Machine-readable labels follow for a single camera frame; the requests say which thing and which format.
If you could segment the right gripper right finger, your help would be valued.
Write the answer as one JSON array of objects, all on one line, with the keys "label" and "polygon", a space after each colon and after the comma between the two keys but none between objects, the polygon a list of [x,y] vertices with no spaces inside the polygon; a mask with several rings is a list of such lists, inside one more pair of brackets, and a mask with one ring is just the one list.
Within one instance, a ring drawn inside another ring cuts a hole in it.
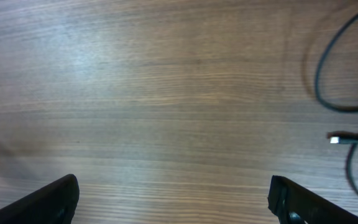
[{"label": "right gripper right finger", "polygon": [[271,179],[268,209],[278,217],[281,224],[358,223],[358,216],[278,175]]}]

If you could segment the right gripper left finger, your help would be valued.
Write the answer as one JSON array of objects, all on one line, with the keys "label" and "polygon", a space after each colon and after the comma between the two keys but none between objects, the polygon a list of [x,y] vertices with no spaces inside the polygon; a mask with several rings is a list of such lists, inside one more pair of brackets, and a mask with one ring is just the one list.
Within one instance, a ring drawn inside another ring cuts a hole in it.
[{"label": "right gripper left finger", "polygon": [[79,196],[77,178],[68,174],[0,209],[0,224],[70,224]]}]

